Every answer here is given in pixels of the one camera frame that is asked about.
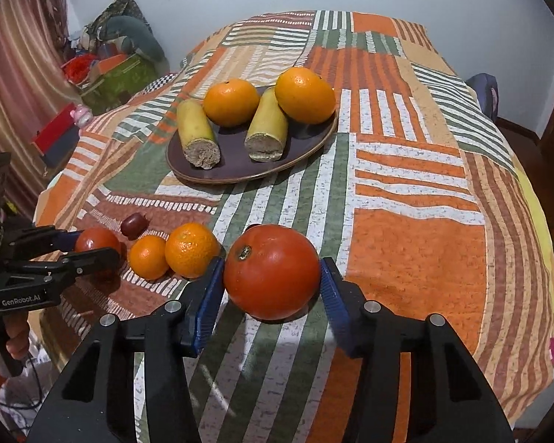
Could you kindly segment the person's left hand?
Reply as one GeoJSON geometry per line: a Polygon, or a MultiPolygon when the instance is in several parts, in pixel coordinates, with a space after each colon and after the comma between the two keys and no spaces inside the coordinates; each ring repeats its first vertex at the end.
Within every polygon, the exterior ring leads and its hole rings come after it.
{"type": "Polygon", "coordinates": [[[18,311],[4,315],[4,328],[8,334],[6,348],[11,357],[16,360],[24,359],[30,348],[28,311],[18,311]]]}

